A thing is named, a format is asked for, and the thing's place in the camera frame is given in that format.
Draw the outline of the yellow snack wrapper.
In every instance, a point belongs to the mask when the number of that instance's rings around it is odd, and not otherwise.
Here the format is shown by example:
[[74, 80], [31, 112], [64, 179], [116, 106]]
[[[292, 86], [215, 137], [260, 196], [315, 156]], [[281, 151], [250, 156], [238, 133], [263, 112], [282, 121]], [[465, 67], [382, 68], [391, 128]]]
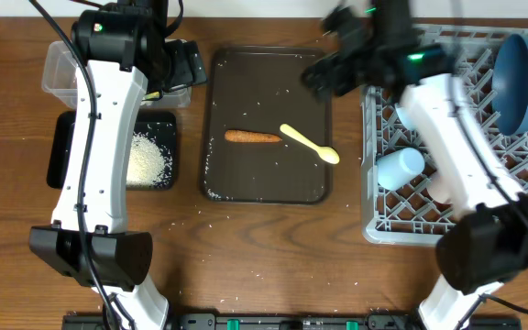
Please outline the yellow snack wrapper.
[[148, 93], [145, 95], [145, 101], [157, 100], [161, 98], [161, 92]]

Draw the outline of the orange carrot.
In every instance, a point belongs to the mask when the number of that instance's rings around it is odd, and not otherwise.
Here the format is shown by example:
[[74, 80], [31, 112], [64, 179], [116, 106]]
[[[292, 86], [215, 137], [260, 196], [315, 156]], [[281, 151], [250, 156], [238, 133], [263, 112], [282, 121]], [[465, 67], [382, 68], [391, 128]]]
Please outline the orange carrot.
[[276, 135], [230, 129], [225, 132], [225, 140], [234, 143], [278, 143], [281, 138]]

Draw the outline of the yellow plastic spoon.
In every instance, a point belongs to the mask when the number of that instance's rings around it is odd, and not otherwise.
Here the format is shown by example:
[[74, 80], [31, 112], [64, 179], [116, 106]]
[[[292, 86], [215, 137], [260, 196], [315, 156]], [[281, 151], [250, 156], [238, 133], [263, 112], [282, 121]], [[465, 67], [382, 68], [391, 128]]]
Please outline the yellow plastic spoon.
[[340, 157], [333, 148], [318, 146], [292, 126], [288, 124], [281, 124], [280, 132], [315, 151], [321, 160], [333, 165], [339, 163]]

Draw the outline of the light blue plastic cup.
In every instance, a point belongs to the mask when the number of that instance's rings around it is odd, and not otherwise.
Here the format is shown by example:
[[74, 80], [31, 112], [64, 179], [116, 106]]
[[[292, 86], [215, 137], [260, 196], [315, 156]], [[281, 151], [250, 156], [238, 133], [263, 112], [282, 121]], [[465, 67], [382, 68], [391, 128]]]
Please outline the light blue plastic cup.
[[377, 160], [377, 182], [384, 189], [396, 191], [424, 171], [423, 154], [404, 148]]

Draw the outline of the pink plastic cup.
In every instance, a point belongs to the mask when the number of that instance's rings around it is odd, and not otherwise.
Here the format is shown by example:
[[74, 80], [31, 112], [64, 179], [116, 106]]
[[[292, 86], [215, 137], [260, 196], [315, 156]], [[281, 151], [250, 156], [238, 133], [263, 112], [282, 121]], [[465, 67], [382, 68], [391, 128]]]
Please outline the pink plastic cup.
[[448, 189], [439, 172], [435, 172], [429, 178], [429, 184], [427, 186], [427, 192], [430, 197], [439, 204], [451, 204], [451, 197]]

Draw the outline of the dark blue bowl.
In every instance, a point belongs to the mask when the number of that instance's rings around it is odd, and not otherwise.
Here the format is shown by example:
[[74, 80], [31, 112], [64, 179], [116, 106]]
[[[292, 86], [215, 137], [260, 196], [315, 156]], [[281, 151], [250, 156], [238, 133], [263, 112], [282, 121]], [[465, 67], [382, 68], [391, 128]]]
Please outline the dark blue bowl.
[[528, 131], [528, 36], [512, 34], [502, 43], [495, 60], [492, 108], [500, 116], [498, 130], [505, 136]]

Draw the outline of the light blue small bowl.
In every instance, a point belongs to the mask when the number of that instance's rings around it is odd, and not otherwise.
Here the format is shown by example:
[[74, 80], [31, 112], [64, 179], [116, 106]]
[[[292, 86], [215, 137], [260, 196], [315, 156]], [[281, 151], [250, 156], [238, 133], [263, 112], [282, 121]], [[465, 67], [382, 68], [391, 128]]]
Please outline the light blue small bowl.
[[416, 125], [411, 119], [409, 112], [399, 104], [395, 104], [395, 111], [397, 114], [397, 117], [401, 121], [401, 124], [407, 129], [407, 130], [415, 130]]

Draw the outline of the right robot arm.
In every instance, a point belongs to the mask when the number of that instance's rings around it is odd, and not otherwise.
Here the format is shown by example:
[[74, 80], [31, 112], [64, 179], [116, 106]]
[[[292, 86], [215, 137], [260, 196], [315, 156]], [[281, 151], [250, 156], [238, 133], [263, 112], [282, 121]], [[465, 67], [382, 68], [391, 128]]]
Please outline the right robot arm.
[[408, 113], [449, 193], [456, 225], [436, 243], [439, 278], [417, 311], [419, 329], [463, 329], [470, 316], [528, 269], [528, 193], [507, 171], [471, 114], [455, 56], [424, 45], [406, 1], [375, 1], [364, 25], [346, 5], [324, 19], [339, 49], [308, 67], [318, 98], [361, 85], [391, 92]]

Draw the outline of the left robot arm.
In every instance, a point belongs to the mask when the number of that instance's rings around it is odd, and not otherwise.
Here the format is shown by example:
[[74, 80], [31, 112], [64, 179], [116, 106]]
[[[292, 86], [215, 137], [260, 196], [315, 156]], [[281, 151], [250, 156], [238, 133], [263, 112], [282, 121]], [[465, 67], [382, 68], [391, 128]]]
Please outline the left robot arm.
[[127, 167], [145, 99], [207, 80], [198, 46], [173, 37], [166, 0], [91, 4], [61, 40], [77, 64], [78, 103], [66, 176], [30, 250], [97, 291], [104, 329], [171, 327], [168, 300], [149, 274], [153, 242], [128, 229]]

